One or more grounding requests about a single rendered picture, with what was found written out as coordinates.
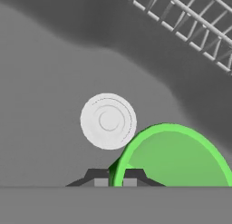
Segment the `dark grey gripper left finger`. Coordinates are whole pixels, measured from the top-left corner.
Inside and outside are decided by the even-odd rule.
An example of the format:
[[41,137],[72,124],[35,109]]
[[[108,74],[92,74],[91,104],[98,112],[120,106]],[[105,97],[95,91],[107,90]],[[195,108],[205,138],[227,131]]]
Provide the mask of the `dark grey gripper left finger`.
[[107,169],[88,169],[83,178],[70,184],[68,187],[108,187],[109,171]]

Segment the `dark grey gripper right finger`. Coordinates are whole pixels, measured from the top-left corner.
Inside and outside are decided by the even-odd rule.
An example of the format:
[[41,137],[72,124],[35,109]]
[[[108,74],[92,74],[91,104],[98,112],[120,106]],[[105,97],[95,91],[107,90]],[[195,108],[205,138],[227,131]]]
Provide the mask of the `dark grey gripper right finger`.
[[123,187],[163,187],[163,184],[148,178],[143,169],[127,169],[122,181]]

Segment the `green bowl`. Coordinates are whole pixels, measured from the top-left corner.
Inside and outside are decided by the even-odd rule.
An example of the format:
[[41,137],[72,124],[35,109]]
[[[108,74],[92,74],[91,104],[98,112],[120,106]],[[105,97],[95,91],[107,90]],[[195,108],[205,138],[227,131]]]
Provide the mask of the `green bowl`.
[[232,187],[232,170],[204,135],[175,123],[140,131],[110,166],[110,184],[120,187],[133,172],[166,187]]

